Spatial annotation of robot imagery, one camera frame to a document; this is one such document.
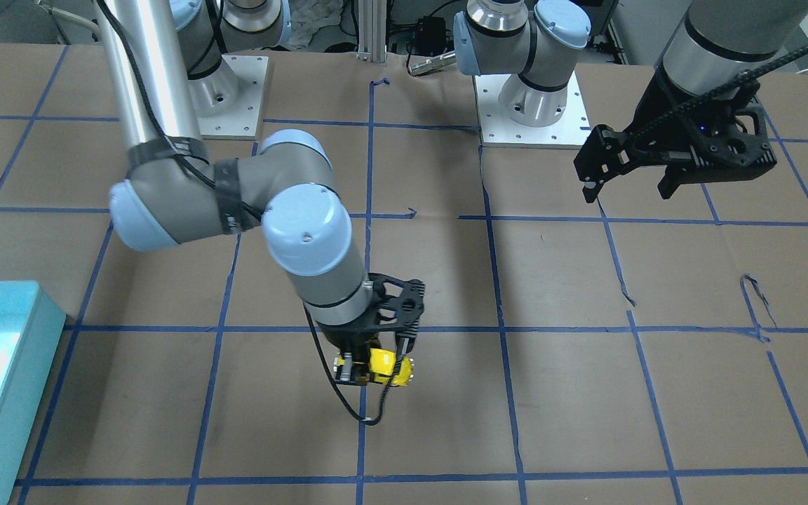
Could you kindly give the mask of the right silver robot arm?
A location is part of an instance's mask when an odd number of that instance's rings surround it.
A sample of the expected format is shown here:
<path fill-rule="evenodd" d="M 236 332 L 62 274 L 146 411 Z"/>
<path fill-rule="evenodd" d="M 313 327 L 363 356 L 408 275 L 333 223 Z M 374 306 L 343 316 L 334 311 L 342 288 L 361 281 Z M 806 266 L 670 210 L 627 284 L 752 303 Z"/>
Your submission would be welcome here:
<path fill-rule="evenodd" d="M 159 250 L 261 227 L 306 314 L 339 351 L 346 386 L 404 386 L 424 284 L 366 271 L 320 142 L 300 129 L 247 158 L 213 162 L 200 119 L 241 111 L 227 52 L 284 42 L 285 1 L 99 1 L 100 36 L 129 159 L 109 192 L 112 223 L 134 250 Z"/>

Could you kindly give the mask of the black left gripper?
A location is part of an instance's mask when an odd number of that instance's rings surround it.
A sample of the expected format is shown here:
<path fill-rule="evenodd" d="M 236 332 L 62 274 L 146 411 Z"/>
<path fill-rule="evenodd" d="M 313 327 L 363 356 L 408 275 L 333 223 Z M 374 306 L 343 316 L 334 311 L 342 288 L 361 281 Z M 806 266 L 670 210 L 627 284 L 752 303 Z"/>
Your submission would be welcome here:
<path fill-rule="evenodd" d="M 664 166 L 662 199 L 682 185 L 750 181 L 777 163 L 763 109 L 754 100 L 765 68 L 744 68 L 719 95 L 690 95 L 657 67 L 631 124 L 622 131 L 596 125 L 574 158 L 586 203 L 604 182 L 642 166 Z"/>

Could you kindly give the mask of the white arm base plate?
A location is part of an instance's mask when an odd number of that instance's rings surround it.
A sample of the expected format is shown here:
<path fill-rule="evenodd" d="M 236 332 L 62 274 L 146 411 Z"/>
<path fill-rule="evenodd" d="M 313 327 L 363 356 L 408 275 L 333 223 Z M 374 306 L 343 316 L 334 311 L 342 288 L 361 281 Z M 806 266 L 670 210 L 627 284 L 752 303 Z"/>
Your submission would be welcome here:
<path fill-rule="evenodd" d="M 530 88 L 515 74 L 473 82 L 484 147 L 577 149 L 592 130 L 575 73 L 555 92 Z"/>
<path fill-rule="evenodd" d="M 257 140 L 269 71 L 265 55 L 224 55 L 217 70 L 188 86 L 206 140 Z"/>

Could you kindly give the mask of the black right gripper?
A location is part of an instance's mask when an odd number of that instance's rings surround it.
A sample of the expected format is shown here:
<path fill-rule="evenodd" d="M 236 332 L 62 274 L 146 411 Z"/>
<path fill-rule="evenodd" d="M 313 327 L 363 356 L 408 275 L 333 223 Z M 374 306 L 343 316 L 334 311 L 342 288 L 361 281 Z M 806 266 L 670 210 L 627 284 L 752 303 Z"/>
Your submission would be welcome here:
<path fill-rule="evenodd" d="M 410 357 L 424 312 L 426 285 L 420 279 L 401 279 L 382 273 L 369 273 L 360 290 L 369 295 L 365 308 L 342 323 L 320 322 L 320 329 L 337 348 L 347 351 L 365 346 L 373 335 L 392 332 L 396 339 L 394 386 L 407 386 L 414 377 L 414 359 Z M 371 382 L 369 363 L 356 361 L 352 353 L 335 358 L 335 384 L 367 386 Z"/>

